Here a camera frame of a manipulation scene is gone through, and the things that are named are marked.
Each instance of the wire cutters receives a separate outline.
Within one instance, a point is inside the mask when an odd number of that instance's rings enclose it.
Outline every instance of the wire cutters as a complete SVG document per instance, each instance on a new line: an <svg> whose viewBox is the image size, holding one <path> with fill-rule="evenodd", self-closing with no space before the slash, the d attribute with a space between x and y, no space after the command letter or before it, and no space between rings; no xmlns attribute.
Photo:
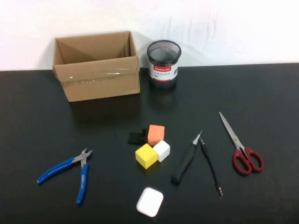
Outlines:
<svg viewBox="0 0 299 224"><path fill-rule="evenodd" d="M222 113L219 112L219 114L220 114L220 117L222 119L222 122L223 122L225 128L228 131L229 136L231 137L231 139L233 140L233 142L236 146L236 150L235 150L234 157L233 157L233 165L236 168L236 170L242 175L248 175L251 173L252 170L254 172L261 172L263 170L263 159L260 156L260 154L251 148L244 147L242 145L242 143L240 142L240 140L238 139L238 137L236 136L236 134L234 133L231 126L228 124L228 122L222 115ZM257 159L258 163L260 164L260 167L255 166L255 164L252 161L251 156L254 156ZM237 163L237 159L239 159L243 163L243 165L245 166L245 168L247 170L243 170L239 167L239 165Z"/></svg>
<svg viewBox="0 0 299 224"><path fill-rule="evenodd" d="M81 179L80 179L80 190L77 197L77 204L80 204L84 198L85 191L86 191L86 183L87 183L87 172L88 172L88 163L86 163L87 158L91 155L92 150L89 152L86 152L87 148L82 151L82 153L76 157L71 157L68 160L52 167L47 172L45 172L43 175L40 176L40 178L37 179L37 183L40 184L44 182L46 179L48 179L50 176L54 175L55 173L68 168L71 164L76 163L78 161L81 161Z"/></svg>

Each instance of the white cube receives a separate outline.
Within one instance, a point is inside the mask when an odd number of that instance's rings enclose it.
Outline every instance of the white cube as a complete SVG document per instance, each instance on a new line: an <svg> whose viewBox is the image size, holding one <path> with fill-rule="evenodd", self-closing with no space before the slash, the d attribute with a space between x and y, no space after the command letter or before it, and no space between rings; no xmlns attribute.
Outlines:
<svg viewBox="0 0 299 224"><path fill-rule="evenodd" d="M158 153L158 161L162 162L170 154L170 146L165 141L159 141L153 149Z"/></svg>
<svg viewBox="0 0 299 224"><path fill-rule="evenodd" d="M139 212L155 217L163 201L163 194L153 188L144 189L136 208Z"/></svg>

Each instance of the mesh pen holder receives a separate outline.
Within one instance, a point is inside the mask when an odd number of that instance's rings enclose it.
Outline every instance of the mesh pen holder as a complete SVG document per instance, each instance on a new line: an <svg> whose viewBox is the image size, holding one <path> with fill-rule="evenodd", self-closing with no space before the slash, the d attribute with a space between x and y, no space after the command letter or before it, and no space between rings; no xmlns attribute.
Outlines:
<svg viewBox="0 0 299 224"><path fill-rule="evenodd" d="M178 59L182 50L175 42L160 40L147 49L150 82L154 87L169 89L177 83Z"/></svg>

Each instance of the red scissors handle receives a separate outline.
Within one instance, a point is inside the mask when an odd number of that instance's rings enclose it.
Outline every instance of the red scissors handle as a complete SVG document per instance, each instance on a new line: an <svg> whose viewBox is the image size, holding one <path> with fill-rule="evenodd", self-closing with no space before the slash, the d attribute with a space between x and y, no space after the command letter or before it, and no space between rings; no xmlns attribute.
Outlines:
<svg viewBox="0 0 299 224"><path fill-rule="evenodd" d="M263 159L260 156L260 154L248 147L245 147L245 153L249 158L249 164L251 165L252 170L254 172L261 172L263 170ZM260 164L260 167L255 166L251 159L251 156L254 156L257 159L258 163Z"/></svg>
<svg viewBox="0 0 299 224"><path fill-rule="evenodd" d="M237 159L239 159L243 163L246 170L241 169L239 167L237 163ZM248 175L252 171L249 161L245 158L245 156L242 154L242 152L239 149L235 150L234 157L233 157L233 165L236 168L236 170L242 175Z"/></svg>

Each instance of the blue pliers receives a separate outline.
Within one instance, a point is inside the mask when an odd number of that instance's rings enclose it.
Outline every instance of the blue pliers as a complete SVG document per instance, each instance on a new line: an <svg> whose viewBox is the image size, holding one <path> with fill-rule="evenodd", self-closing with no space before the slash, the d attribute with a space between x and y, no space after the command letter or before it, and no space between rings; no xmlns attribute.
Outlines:
<svg viewBox="0 0 299 224"><path fill-rule="evenodd" d="M82 153L76 157L71 157L68 160L54 166L53 168L49 169L46 173L41 175L40 178L37 179L37 183L40 184L53 174L66 169L69 167L71 164L76 163L78 161L81 161L81 181L80 181L80 190L79 194L77 197L77 204L80 204L84 198L85 195L85 190L86 190L86 183L87 183L87 172L88 172L88 163L86 163L87 158L90 156L92 153L92 150L89 152L86 152L87 148L82 151Z"/></svg>

